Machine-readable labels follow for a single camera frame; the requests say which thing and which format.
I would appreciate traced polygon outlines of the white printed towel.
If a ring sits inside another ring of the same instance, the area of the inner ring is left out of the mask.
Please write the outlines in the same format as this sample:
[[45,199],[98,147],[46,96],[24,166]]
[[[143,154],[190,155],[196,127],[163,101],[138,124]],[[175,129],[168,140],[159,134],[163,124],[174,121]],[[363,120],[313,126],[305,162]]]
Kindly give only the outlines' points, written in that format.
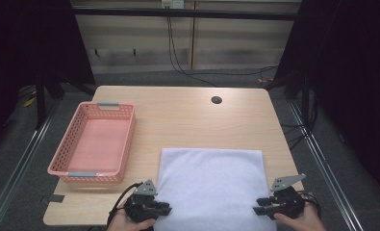
[[164,148],[157,190],[171,212],[155,231],[277,231],[253,210],[269,196],[260,150]]

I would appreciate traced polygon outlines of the person's right hand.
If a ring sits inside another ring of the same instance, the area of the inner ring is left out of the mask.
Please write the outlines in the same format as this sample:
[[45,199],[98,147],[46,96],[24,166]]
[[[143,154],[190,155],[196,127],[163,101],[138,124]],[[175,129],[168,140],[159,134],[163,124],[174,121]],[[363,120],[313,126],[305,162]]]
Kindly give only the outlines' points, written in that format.
[[304,211],[299,218],[289,218],[280,213],[276,213],[274,217],[294,231],[327,231],[317,215],[317,209],[310,203],[305,205]]

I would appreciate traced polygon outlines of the dark curtain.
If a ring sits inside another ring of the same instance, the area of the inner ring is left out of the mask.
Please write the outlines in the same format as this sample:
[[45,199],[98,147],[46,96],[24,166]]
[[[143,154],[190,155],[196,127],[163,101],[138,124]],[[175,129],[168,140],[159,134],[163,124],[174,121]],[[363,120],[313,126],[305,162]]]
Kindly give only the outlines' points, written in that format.
[[19,90],[94,77],[70,0],[0,0],[0,138]]
[[275,79],[309,84],[380,186],[380,0],[301,0]]

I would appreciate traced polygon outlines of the white wall socket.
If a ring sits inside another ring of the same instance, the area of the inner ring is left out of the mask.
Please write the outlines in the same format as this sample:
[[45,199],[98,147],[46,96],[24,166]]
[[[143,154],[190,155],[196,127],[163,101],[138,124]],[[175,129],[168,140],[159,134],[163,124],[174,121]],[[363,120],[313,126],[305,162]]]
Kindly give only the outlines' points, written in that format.
[[182,10],[185,7],[184,0],[161,0],[163,9],[178,9]]

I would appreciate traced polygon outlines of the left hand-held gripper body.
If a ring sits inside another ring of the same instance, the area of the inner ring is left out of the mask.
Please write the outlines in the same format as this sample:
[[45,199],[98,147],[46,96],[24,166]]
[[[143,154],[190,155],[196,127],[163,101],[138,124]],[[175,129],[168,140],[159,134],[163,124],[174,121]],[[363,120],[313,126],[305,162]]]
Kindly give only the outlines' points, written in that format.
[[123,209],[133,222],[157,219],[160,216],[156,208],[157,190],[151,180],[140,183],[125,202]]

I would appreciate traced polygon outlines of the pink perforated plastic basket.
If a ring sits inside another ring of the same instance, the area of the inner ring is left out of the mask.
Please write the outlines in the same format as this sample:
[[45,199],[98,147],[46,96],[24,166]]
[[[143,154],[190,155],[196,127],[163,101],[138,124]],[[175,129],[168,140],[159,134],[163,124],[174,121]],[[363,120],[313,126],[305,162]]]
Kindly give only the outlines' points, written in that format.
[[135,107],[82,102],[47,169],[65,182],[118,184],[123,180],[135,130]]

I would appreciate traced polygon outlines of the grey tape piece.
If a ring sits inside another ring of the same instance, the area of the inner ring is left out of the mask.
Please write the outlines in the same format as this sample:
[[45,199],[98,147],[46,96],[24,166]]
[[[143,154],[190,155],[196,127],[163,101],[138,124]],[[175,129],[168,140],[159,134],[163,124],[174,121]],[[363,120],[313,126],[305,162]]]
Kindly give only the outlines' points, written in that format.
[[50,202],[62,203],[64,196],[60,194],[51,194],[49,196],[43,196],[39,202],[43,204],[49,204]]

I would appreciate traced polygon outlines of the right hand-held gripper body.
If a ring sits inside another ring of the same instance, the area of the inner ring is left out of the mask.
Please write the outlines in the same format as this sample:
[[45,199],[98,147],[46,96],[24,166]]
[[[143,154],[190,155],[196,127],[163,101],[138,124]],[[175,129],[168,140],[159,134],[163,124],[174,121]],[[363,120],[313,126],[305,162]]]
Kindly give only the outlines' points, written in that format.
[[289,218],[298,218],[304,210],[305,201],[294,189],[293,184],[304,179],[304,173],[278,177],[274,180],[271,190],[273,191],[272,203],[273,214],[283,214]]

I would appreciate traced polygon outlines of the black stand post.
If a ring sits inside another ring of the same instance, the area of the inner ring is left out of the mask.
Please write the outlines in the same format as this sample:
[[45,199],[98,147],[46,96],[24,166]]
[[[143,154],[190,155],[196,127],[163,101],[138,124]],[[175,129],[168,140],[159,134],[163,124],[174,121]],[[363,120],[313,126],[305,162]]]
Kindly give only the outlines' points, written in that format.
[[45,84],[44,77],[40,71],[36,77],[36,99],[38,108],[38,121],[36,128],[39,129],[46,119],[46,105],[45,105]]

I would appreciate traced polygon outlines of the person's left hand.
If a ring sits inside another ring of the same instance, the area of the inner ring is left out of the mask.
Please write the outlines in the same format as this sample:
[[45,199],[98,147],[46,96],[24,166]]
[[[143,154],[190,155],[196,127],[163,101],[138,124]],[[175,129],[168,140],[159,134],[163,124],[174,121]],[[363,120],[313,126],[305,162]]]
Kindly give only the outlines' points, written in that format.
[[123,209],[118,210],[106,231],[143,231],[152,227],[156,221],[153,218],[142,222],[133,222],[129,219]]

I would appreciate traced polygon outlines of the metal floor rail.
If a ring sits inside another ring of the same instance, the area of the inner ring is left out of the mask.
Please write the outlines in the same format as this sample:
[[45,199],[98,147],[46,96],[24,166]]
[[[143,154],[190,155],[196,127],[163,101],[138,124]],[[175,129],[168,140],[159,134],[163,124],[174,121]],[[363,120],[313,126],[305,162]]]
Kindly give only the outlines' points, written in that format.
[[39,128],[33,133],[33,136],[28,142],[26,149],[24,150],[12,175],[4,186],[3,191],[0,193],[0,223],[11,204],[14,195],[16,194],[26,170],[34,158],[41,141],[50,127],[51,121],[51,117],[46,118],[41,123]]
[[354,211],[351,203],[349,202],[346,194],[342,190],[342,187],[337,180],[332,168],[330,167],[328,160],[326,159],[323,151],[319,147],[317,139],[313,132],[304,125],[303,114],[298,105],[294,102],[290,103],[291,112],[294,120],[301,130],[303,138],[305,139],[314,159],[317,162],[317,166],[327,184],[330,193],[332,194],[342,217],[348,226],[350,231],[365,231],[363,225],[359,221],[356,212]]

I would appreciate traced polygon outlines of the black horizontal frame bar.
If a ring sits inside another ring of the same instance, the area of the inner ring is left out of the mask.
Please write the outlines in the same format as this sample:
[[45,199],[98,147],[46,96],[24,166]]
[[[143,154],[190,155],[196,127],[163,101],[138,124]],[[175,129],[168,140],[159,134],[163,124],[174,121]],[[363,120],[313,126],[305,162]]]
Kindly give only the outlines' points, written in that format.
[[205,11],[181,9],[135,9],[135,8],[94,8],[76,6],[72,8],[75,14],[82,15],[114,15],[114,16],[158,16],[187,18],[224,18],[224,19],[255,19],[295,21],[302,18],[297,13],[259,13],[234,11]]

